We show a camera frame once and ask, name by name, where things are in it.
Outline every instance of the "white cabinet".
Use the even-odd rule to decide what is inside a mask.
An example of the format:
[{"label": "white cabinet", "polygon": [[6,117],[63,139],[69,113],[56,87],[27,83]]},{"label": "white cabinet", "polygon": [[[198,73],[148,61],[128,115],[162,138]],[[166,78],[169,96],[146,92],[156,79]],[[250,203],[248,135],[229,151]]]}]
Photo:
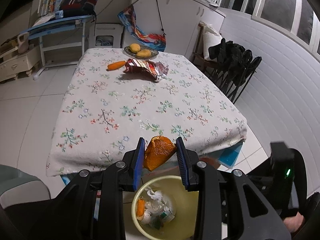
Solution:
[{"label": "white cabinet", "polygon": [[[217,30],[220,30],[224,18],[196,0],[158,0],[158,4],[166,33],[165,52],[187,57],[192,54],[195,47],[197,37],[195,32],[199,21],[202,18],[208,21],[211,19],[213,21],[211,24],[216,25]],[[133,6],[136,13],[136,23],[141,30],[147,34],[162,34],[156,0],[139,0]],[[124,46],[129,46],[134,42],[137,43],[137,40],[126,31]]]},{"label": "white cabinet", "polygon": [[[216,31],[220,30],[222,22],[224,20],[223,15],[217,13],[216,11],[214,11],[206,6],[201,7],[201,12],[199,15],[200,15],[199,21],[203,21],[207,24],[211,24],[215,28]],[[197,39],[199,37],[199,33],[200,33],[200,27],[197,24],[193,30],[189,46],[188,46],[187,51],[185,53],[185,57],[189,60],[192,59],[192,53],[195,51]],[[198,52],[201,53],[202,51],[203,51],[203,40],[201,38],[200,43],[199,43],[199,47],[198,47]]]},{"label": "white cabinet", "polygon": [[185,55],[193,30],[200,20],[201,5],[193,0],[170,0],[165,7],[165,52]]},{"label": "white cabinet", "polygon": [[[165,1],[158,0],[158,3],[162,16]],[[144,33],[162,34],[156,0],[139,0],[133,6],[136,14],[136,24],[144,31]],[[126,30],[124,36],[124,47],[129,46],[131,43],[138,43],[138,41]]]}]

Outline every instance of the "table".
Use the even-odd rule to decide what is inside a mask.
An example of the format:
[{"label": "table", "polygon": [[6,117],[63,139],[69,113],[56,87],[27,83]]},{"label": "table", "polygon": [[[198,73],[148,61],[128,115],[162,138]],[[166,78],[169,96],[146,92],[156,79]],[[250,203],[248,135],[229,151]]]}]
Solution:
[{"label": "table", "polygon": [[[93,19],[92,15],[84,15],[84,16],[75,16],[75,17],[68,17],[68,18],[62,18],[58,20],[49,21],[43,24],[39,24],[36,26],[33,26],[21,33],[29,33],[29,40],[39,38],[39,47],[40,47],[40,55],[41,55],[41,62],[42,62],[42,68],[33,76],[33,80],[37,80],[39,78],[39,75],[42,73],[42,71],[45,68],[48,67],[56,67],[56,66],[65,66],[65,65],[75,65],[78,62],[72,61],[72,62],[63,62],[63,63],[57,63],[57,64],[45,64],[44,60],[44,52],[54,49],[63,49],[63,48],[69,48],[69,47],[78,47],[81,46],[82,48],[82,56],[84,55],[84,32],[85,32],[85,26],[86,22]],[[74,30],[76,28],[82,28],[82,38],[81,42],[73,42],[73,43],[65,43],[55,46],[49,46],[49,47],[43,47],[43,40],[42,37],[49,34],[55,34],[59,32],[64,31],[70,31]]]},{"label": "table", "polygon": [[[181,136],[200,156],[245,140],[246,119],[184,56],[159,52],[153,61],[169,67],[159,83],[124,68],[106,71],[128,58],[122,49],[86,51],[58,115],[47,176],[100,171],[135,149],[140,137],[148,144],[157,135],[173,142]],[[176,155],[166,165],[176,166]]]}]

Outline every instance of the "desk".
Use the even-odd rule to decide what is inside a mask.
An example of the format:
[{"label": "desk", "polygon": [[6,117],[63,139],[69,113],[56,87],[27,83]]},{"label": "desk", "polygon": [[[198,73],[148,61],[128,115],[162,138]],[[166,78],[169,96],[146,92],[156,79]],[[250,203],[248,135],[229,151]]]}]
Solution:
[{"label": "desk", "polygon": [[[49,51],[49,50],[54,50],[54,49],[63,49],[63,48],[81,46],[82,56],[83,56],[84,55],[85,25],[92,18],[93,18],[92,15],[62,18],[59,20],[53,20],[53,21],[49,21],[49,22],[46,22],[43,24],[33,26],[33,27],[21,32],[21,33],[28,32],[29,33],[29,40],[39,38],[39,47],[40,47],[42,68],[33,76],[33,80],[37,80],[39,78],[39,75],[42,73],[42,71],[45,68],[62,66],[62,65],[75,65],[78,63],[77,61],[72,61],[72,62],[63,62],[63,63],[58,63],[58,64],[46,65],[45,60],[44,60],[44,52]],[[60,44],[60,45],[55,45],[55,46],[43,47],[43,40],[42,40],[43,36],[49,35],[49,34],[55,34],[55,33],[59,33],[59,32],[64,32],[64,31],[70,31],[70,30],[74,30],[76,28],[81,28],[81,27],[82,27],[82,39],[80,42],[65,43],[65,44]]]}]

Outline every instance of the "orange peel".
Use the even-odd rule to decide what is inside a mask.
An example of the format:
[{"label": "orange peel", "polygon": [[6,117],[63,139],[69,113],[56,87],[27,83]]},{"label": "orange peel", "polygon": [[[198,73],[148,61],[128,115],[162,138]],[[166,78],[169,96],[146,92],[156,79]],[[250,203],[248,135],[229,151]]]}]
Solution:
[{"label": "orange peel", "polygon": [[161,135],[155,136],[145,150],[143,167],[153,171],[169,160],[176,151],[176,146],[169,138]]}]

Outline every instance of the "white floor tile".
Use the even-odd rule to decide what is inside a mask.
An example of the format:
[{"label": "white floor tile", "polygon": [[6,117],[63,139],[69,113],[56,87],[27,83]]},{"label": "white floor tile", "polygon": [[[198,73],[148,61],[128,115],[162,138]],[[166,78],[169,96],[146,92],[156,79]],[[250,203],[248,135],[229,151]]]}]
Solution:
[{"label": "white floor tile", "polygon": [[49,188],[52,197],[55,197],[64,187],[59,176],[48,178],[45,174],[45,165],[51,149],[52,130],[62,99],[63,95],[40,98],[26,130],[18,160],[18,169],[41,179]]},{"label": "white floor tile", "polygon": [[38,80],[33,80],[32,76],[30,76],[10,81],[12,84],[2,99],[41,96],[44,90],[49,86],[53,76],[57,71],[57,68],[44,70],[39,76]]},{"label": "white floor tile", "polygon": [[17,167],[18,156],[39,97],[0,101],[0,164]]},{"label": "white floor tile", "polygon": [[263,150],[263,148],[261,147],[258,151],[256,151],[250,157],[248,157],[247,161],[250,165],[250,168],[254,169],[258,167],[261,163],[263,163],[266,159],[268,159],[268,156],[266,152]]},{"label": "white floor tile", "polygon": [[229,170],[226,166],[220,165],[220,167],[218,168],[218,171],[227,171]]},{"label": "white floor tile", "polygon": [[233,167],[233,170],[235,170],[235,169],[241,170],[242,172],[244,172],[244,174],[247,174],[247,173],[249,173],[251,171],[251,168],[250,168],[247,160],[243,160],[242,162],[240,162],[237,165],[235,165]]},{"label": "white floor tile", "polygon": [[12,82],[6,82],[3,84],[0,84],[0,100],[3,99],[5,93],[7,92],[11,84]]},{"label": "white floor tile", "polygon": [[255,151],[261,148],[261,144],[259,143],[258,139],[252,132],[252,130],[248,126],[247,130],[247,140],[243,143],[241,147],[241,151],[244,154],[244,157],[247,158]]},{"label": "white floor tile", "polygon": [[244,159],[245,159],[245,157],[244,157],[244,155],[243,155],[243,152],[240,151],[240,152],[239,152],[239,155],[238,155],[238,158],[236,159],[235,165],[237,165],[238,163],[242,162]]},{"label": "white floor tile", "polygon": [[132,221],[131,205],[131,203],[123,204],[125,238],[126,240],[148,240],[147,237],[139,232]]},{"label": "white floor tile", "polygon": [[75,69],[76,65],[61,66],[43,95],[64,94],[67,91]]}]

